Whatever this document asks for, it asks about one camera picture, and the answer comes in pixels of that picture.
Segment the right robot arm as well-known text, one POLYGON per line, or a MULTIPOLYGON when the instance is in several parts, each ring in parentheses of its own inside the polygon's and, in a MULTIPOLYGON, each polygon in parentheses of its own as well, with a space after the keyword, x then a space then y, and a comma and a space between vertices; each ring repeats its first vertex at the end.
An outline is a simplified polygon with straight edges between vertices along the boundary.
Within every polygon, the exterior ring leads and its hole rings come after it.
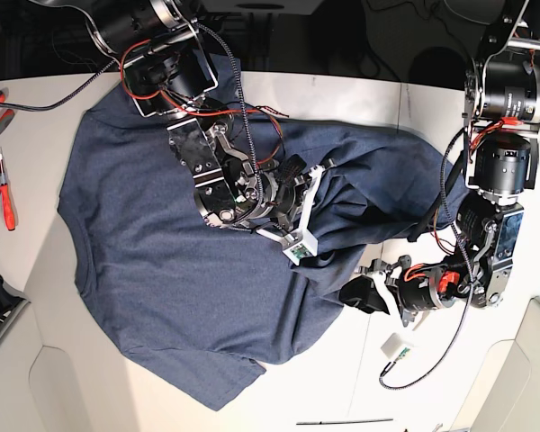
POLYGON ((169 143, 194 181, 193 196, 209 226, 247 230, 291 243, 307 237, 324 166, 307 167, 297 156, 260 158, 255 144, 231 141, 235 120, 250 137, 250 114, 276 113, 235 107, 212 98, 217 70, 203 47, 206 28, 182 1, 68 1, 85 17, 94 45, 117 61, 121 83, 143 117, 168 120, 169 143))

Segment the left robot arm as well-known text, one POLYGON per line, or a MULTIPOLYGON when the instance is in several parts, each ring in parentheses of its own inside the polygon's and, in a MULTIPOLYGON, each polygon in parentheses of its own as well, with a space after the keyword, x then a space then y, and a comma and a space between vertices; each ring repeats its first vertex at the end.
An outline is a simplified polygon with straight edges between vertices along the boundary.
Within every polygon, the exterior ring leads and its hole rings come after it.
POLYGON ((462 300, 497 304, 513 266, 524 209, 518 197, 536 184, 540 140, 540 1, 506 1, 487 26, 466 72, 463 144, 440 169, 439 192, 409 235, 435 231, 440 216, 454 247, 433 264, 401 256, 362 267, 339 300, 409 325, 424 312, 462 300))

